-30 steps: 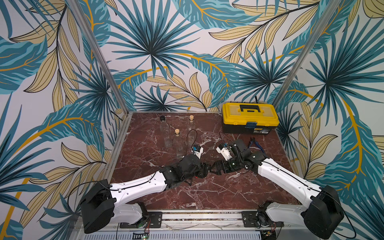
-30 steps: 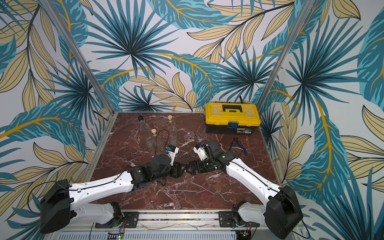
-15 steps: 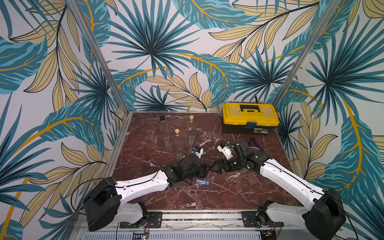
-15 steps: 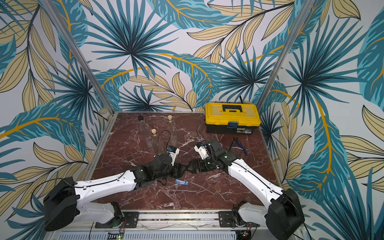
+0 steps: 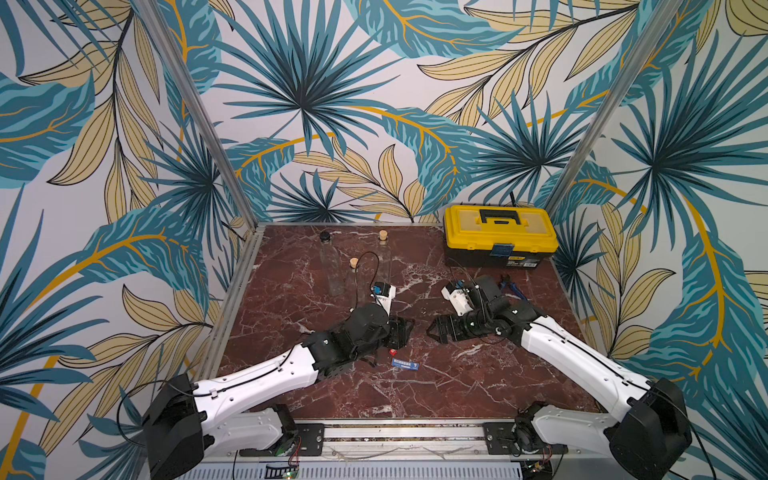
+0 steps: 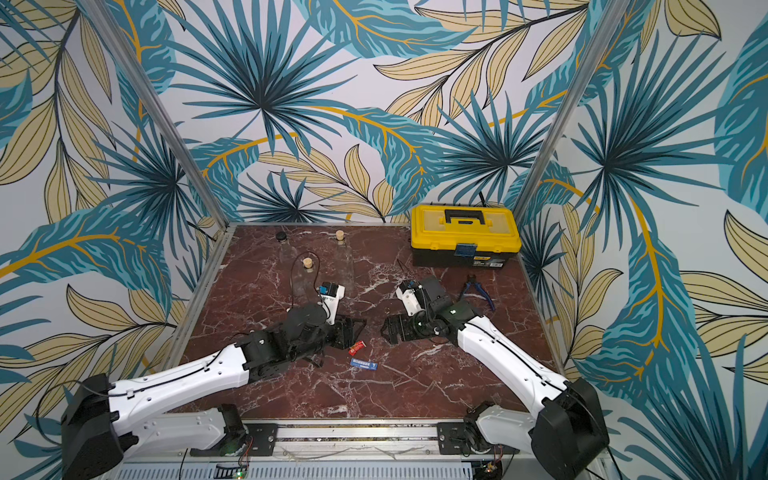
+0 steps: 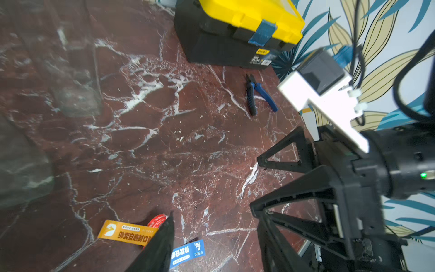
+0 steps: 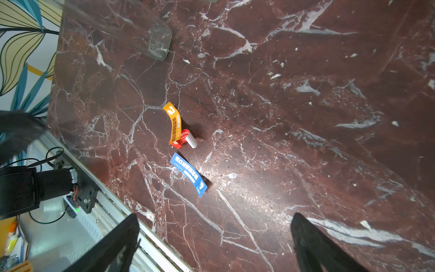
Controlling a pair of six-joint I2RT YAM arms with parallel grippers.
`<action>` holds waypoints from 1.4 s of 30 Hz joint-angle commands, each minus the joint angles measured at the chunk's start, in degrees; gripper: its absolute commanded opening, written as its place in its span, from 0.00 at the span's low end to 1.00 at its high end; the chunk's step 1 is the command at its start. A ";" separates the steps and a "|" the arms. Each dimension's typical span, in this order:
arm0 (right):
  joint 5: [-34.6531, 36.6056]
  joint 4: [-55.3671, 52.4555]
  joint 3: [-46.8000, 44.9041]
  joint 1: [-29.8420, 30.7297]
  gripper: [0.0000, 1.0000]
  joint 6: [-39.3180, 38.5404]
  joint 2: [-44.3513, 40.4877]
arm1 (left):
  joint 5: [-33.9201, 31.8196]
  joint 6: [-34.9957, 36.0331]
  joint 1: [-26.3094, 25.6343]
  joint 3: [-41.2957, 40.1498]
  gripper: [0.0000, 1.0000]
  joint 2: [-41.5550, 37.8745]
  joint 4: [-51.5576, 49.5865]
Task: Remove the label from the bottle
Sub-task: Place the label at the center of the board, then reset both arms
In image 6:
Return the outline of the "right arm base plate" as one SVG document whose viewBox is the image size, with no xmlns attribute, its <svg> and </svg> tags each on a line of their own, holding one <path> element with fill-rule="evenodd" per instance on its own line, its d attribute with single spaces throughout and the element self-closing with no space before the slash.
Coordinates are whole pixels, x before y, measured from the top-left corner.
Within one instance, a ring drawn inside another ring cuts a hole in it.
<svg viewBox="0 0 768 480">
<path fill-rule="evenodd" d="M 520 452 L 519 442 L 515 437 L 517 431 L 504 424 L 438 422 L 436 429 L 441 455 L 485 455 L 493 453 L 497 447 L 504 452 Z"/>
</svg>

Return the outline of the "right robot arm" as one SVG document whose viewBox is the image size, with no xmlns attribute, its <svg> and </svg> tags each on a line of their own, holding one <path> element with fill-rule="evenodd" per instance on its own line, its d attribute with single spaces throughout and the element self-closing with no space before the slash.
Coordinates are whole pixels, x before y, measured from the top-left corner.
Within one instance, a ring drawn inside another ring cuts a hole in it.
<svg viewBox="0 0 768 480">
<path fill-rule="evenodd" d="M 529 453 L 554 479 L 574 479 L 607 450 L 610 438 L 595 388 L 549 369 L 501 333 L 439 280 L 406 280 L 395 289 L 405 311 L 386 318 L 390 344 L 444 338 L 471 355 L 522 402 L 513 411 L 486 401 L 461 422 L 438 426 L 444 454 Z"/>
</svg>

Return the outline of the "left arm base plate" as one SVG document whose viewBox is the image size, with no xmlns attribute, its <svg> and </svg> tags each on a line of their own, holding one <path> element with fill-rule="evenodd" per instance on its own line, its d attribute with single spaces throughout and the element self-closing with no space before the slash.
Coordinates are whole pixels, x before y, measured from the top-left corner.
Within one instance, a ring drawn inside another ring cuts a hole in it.
<svg viewBox="0 0 768 480">
<path fill-rule="evenodd" d="M 277 439 L 277 423 L 247 423 L 240 433 L 227 434 L 214 447 L 192 449 L 192 457 L 269 457 Z"/>
</svg>

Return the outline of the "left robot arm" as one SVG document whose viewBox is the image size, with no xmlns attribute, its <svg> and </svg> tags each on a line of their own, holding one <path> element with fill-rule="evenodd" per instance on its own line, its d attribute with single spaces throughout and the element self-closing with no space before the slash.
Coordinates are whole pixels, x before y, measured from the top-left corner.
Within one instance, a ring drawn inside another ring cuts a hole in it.
<svg viewBox="0 0 768 480">
<path fill-rule="evenodd" d="M 351 348 L 366 321 L 348 316 L 329 321 L 327 313 L 320 304 L 295 307 L 283 321 L 198 360 L 133 379 L 112 382 L 98 374 L 82 381 L 61 417 L 63 478 L 96 478 L 144 446 L 211 450 L 241 439 L 244 429 L 233 408 L 207 411 L 195 433 L 175 427 L 170 412 L 219 391 L 276 378 L 327 347 Z"/>
</svg>

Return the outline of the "glass bottle with cork stopper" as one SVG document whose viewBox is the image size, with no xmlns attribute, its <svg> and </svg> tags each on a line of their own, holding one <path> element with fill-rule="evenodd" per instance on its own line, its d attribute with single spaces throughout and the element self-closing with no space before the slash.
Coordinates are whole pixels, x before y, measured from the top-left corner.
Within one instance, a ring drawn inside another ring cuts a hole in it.
<svg viewBox="0 0 768 480">
<path fill-rule="evenodd" d="M 355 287 L 352 250 L 343 230 L 335 232 L 335 239 L 335 265 L 339 276 L 338 283 L 343 285 L 349 294 L 352 294 Z"/>
</svg>

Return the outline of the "red bottle label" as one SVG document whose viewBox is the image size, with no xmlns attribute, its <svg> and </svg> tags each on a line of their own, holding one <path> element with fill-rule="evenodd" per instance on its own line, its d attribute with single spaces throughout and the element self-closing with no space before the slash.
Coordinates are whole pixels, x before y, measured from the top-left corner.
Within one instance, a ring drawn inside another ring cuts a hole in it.
<svg viewBox="0 0 768 480">
<path fill-rule="evenodd" d="M 360 350 L 362 350 L 365 347 L 366 347 L 366 344 L 364 341 L 357 341 L 348 349 L 348 353 L 350 356 L 355 356 Z"/>
</svg>

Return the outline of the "slim glass bottle with cork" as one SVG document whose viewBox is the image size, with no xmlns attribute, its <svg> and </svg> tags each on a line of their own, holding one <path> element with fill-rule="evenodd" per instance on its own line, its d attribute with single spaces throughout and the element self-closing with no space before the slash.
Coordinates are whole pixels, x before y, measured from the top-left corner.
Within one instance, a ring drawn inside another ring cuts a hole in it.
<svg viewBox="0 0 768 480">
<path fill-rule="evenodd" d="M 311 256 L 299 255 L 291 269 L 291 294 L 292 304 L 302 306 L 305 304 L 317 304 L 318 292 L 315 288 L 316 265 Z"/>
</svg>

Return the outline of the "glass bottle with black cap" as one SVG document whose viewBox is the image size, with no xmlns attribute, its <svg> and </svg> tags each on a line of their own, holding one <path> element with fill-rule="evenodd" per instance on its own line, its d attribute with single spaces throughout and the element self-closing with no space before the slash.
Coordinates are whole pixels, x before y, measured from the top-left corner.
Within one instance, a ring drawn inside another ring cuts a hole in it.
<svg viewBox="0 0 768 480">
<path fill-rule="evenodd" d="M 298 255 L 295 246 L 290 242 L 288 234 L 280 230 L 276 233 L 275 239 L 278 243 L 278 265 L 281 272 L 287 279 L 291 277 L 293 265 Z"/>
</svg>

